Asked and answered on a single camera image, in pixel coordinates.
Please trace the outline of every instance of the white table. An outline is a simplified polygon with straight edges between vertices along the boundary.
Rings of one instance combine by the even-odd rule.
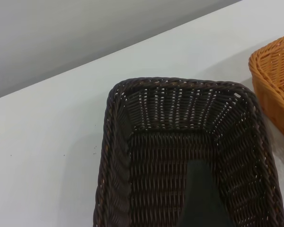
[[[284,0],[243,0],[0,98],[0,227],[90,227],[109,90],[133,77],[242,82],[284,35]],[[271,125],[284,200],[284,137]]]

